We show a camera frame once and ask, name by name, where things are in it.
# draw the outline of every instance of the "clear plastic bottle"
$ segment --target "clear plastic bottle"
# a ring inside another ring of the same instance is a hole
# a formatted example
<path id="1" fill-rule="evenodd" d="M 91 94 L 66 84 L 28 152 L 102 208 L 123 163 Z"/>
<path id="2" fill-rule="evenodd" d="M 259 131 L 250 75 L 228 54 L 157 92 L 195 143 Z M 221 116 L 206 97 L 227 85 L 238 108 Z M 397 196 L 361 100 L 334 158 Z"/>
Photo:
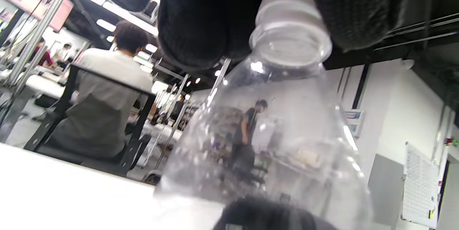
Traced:
<path id="1" fill-rule="evenodd" d="M 366 230 L 369 194 L 322 66 L 332 45 L 313 0 L 263 0 L 256 25 L 253 53 L 167 161 L 155 225 Z"/>

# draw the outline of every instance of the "bottle neck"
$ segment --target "bottle neck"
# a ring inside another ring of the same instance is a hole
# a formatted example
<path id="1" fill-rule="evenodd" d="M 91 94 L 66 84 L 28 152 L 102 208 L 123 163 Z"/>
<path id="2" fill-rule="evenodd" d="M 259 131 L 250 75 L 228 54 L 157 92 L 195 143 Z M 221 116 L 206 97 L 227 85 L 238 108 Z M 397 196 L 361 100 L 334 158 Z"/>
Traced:
<path id="1" fill-rule="evenodd" d="M 269 63 L 303 67 L 321 63 L 331 53 L 331 44 L 310 25 L 286 22 L 270 29 L 260 27 L 251 36 L 252 50 Z"/>

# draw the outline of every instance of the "gray panel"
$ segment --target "gray panel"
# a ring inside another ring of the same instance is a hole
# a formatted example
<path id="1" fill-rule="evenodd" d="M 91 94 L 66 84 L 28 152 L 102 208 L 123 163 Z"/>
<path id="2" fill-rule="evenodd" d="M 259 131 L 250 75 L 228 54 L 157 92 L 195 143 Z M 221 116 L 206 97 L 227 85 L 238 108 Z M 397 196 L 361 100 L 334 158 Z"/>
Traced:
<path id="1" fill-rule="evenodd" d="M 403 197 L 403 165 L 381 155 L 374 157 L 368 188 L 372 192 L 374 222 L 395 229 Z"/>

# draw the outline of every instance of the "hand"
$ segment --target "hand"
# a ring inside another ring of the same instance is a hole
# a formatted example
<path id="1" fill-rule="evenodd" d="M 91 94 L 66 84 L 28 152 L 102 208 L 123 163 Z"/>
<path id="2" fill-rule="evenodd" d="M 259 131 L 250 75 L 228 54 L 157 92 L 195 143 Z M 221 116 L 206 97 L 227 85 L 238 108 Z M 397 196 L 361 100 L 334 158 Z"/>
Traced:
<path id="1" fill-rule="evenodd" d="M 245 136 L 245 135 L 242 136 L 242 143 L 243 143 L 244 145 L 249 144 L 249 137 L 247 137 L 247 136 Z"/>

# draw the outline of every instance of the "person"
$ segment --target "person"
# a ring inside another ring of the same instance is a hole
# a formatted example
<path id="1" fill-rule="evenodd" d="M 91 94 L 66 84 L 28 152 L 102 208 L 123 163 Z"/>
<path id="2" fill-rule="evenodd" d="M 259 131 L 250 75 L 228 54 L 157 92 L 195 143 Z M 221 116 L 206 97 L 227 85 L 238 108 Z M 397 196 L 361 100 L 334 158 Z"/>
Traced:
<path id="1" fill-rule="evenodd" d="M 64 47 L 61 50 L 57 50 L 53 56 L 53 59 L 56 61 L 57 65 L 62 69 L 65 69 L 68 65 L 71 48 L 72 45 L 70 43 L 66 43 L 64 44 Z"/>
<path id="2" fill-rule="evenodd" d="M 44 46 L 44 43 L 45 43 L 45 40 L 43 37 L 40 38 L 40 41 L 38 42 L 37 46 L 35 47 L 35 50 L 33 50 L 33 53 L 32 55 L 30 56 L 29 60 L 28 60 L 28 63 L 32 62 L 33 60 L 33 57 L 35 57 L 35 55 L 37 54 L 38 50 L 40 50 L 41 47 L 45 47 Z M 24 51 L 25 47 L 21 50 L 21 52 L 19 52 L 19 55 L 22 54 L 22 52 Z M 55 63 L 54 61 L 52 60 L 51 58 L 51 55 L 49 54 L 49 51 L 46 50 L 44 53 L 43 53 L 43 56 L 41 57 L 38 65 L 40 66 L 47 66 L 47 67 L 51 67 L 51 68 L 54 68 L 55 66 Z"/>
<path id="3" fill-rule="evenodd" d="M 180 99 L 175 102 L 174 108 L 172 109 L 171 112 L 171 119 L 177 122 L 177 119 L 179 118 L 180 112 L 182 111 L 183 104 L 185 103 L 185 97 L 180 96 Z"/>
<path id="4" fill-rule="evenodd" d="M 233 147 L 228 160 L 228 166 L 232 168 L 237 161 L 246 166 L 254 165 L 254 149 L 251 146 L 252 137 L 257 127 L 257 115 L 268 108 L 266 100 L 258 100 L 255 107 L 252 107 L 244 113 L 233 139 Z"/>
<path id="5" fill-rule="evenodd" d="M 68 54 L 70 49 L 72 48 L 72 44 L 66 43 L 62 47 L 62 49 L 57 50 L 56 53 L 54 54 L 53 58 L 58 61 L 65 62 L 68 58 Z"/>
<path id="6" fill-rule="evenodd" d="M 152 78 L 133 60 L 148 43 L 146 32 L 127 21 L 116 25 L 115 52 L 89 49 L 77 65 L 144 91 L 151 91 Z M 77 78 L 77 99 L 67 118 L 57 125 L 48 142 L 82 155 L 111 159 L 122 155 L 124 129 L 131 108 L 137 99 L 145 105 L 146 98 L 138 92 L 80 71 Z"/>

